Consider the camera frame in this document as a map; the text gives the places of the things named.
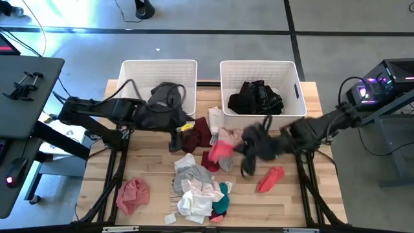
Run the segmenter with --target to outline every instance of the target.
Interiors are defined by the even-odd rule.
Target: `wooden tabletop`
[[[117,80],[109,80],[106,96],[116,91]],[[301,82],[305,97],[307,116],[320,117],[322,115],[316,83]],[[221,93],[219,87],[197,88],[197,118],[208,118],[208,108],[221,107]],[[109,127],[114,125],[106,119],[100,122]],[[148,131],[135,131],[131,136],[124,180],[133,177],[143,178],[150,186],[150,202],[140,206],[132,216],[126,216],[118,211],[117,225],[165,225],[164,217],[176,211],[176,203],[179,198],[170,197],[171,182],[175,176],[173,163],[182,158],[183,151],[170,153],[168,151],[168,133]],[[97,142],[91,153],[103,148],[102,142]],[[201,163],[203,151],[210,148],[197,148],[194,156],[197,164]],[[332,156],[329,146],[322,145],[320,150]],[[91,157],[87,163],[82,188],[78,199],[77,213],[83,217],[102,193],[105,174],[107,170],[110,151],[102,152]],[[240,162],[242,155],[235,155],[232,172],[219,170],[214,173],[218,182],[230,181],[233,183],[230,196],[230,206],[223,222],[219,224],[206,220],[204,225],[219,225],[226,227],[304,227],[305,218],[296,169],[295,158],[291,154],[285,154],[273,162],[258,162],[256,174],[252,180],[245,180],[240,175]],[[325,199],[331,210],[339,219],[347,222],[343,207],[341,191],[332,162],[315,153],[314,165],[321,196]],[[283,166],[286,175],[271,191],[257,194],[255,188],[257,182],[266,174],[272,166]],[[313,198],[310,198],[312,216],[316,221]],[[105,220],[109,216],[111,205],[107,206]],[[200,224],[187,221],[184,217],[177,217],[174,225],[199,226]]]

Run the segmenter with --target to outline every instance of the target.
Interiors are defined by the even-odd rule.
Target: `teal cloth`
[[[224,197],[216,202],[213,203],[213,209],[218,213],[218,214],[222,214],[224,212],[227,211],[228,205],[230,204],[230,198],[228,198],[228,187],[227,184],[225,183],[220,183],[220,191],[224,194]]]

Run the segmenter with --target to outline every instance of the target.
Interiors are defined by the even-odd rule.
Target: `pile of clothes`
[[[227,184],[214,181],[212,173],[197,165],[190,153],[174,162],[174,167],[173,189],[182,195],[177,203],[179,213],[200,224],[205,217],[214,223],[221,222],[230,204]]]
[[[239,94],[232,94],[228,108],[241,115],[280,115],[284,112],[280,95],[265,81],[244,82]]]

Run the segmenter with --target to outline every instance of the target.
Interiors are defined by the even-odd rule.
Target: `gray floor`
[[[21,5],[18,0],[10,2]],[[134,19],[128,11],[131,1],[118,2],[126,18]],[[282,0],[152,2],[157,9],[153,19],[124,23],[113,1],[27,0],[42,25],[50,27],[288,29]],[[290,0],[296,30],[354,32],[413,32],[414,14],[408,12],[410,2]],[[73,15],[75,8],[80,9],[76,17]],[[0,24],[8,27],[36,26],[30,17],[16,19],[0,16]],[[41,34],[16,32],[15,35],[37,51],[42,51],[44,41]],[[409,37],[298,37],[305,79],[317,83],[325,113],[333,110],[343,79],[363,76],[384,58],[414,57],[413,41],[414,38]],[[23,54],[31,55],[15,45]],[[65,59],[61,79],[71,94],[83,98],[101,98],[106,81],[117,78],[124,60],[194,59],[199,64],[199,79],[213,80],[219,79],[219,63],[222,60],[294,60],[289,36],[256,35],[48,33],[46,56]],[[63,94],[63,89],[58,85],[55,91]],[[51,98],[45,111],[58,113],[60,107]],[[362,130],[362,134],[367,145],[373,148],[373,132],[367,128]],[[335,138],[332,150],[349,222],[357,227],[414,232],[411,220],[414,214],[414,187],[389,190],[378,187],[379,181],[393,177],[389,158],[366,153],[357,132],[352,129],[341,132]],[[37,191],[45,202],[30,206],[23,201],[22,192],[12,215],[8,219],[0,219],[0,228],[70,222],[80,184],[81,181],[75,178],[45,176]]]

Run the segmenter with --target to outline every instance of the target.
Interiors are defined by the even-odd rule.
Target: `plastic basket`
[[[151,90],[162,82],[173,82],[186,87],[186,98],[182,109],[195,117],[197,93],[197,62],[195,60],[130,60],[124,61],[118,79],[118,88],[128,79],[133,79],[141,97],[148,101]],[[119,98],[137,98],[133,86],[127,84],[117,94]]]
[[[284,113],[274,115],[271,130],[277,130],[306,115],[305,100],[300,86],[296,66],[291,61],[222,61],[221,104],[223,126],[240,129],[255,122],[262,122],[264,115],[238,115],[228,108],[230,95],[239,93],[243,82],[264,80],[272,90],[282,97]]]

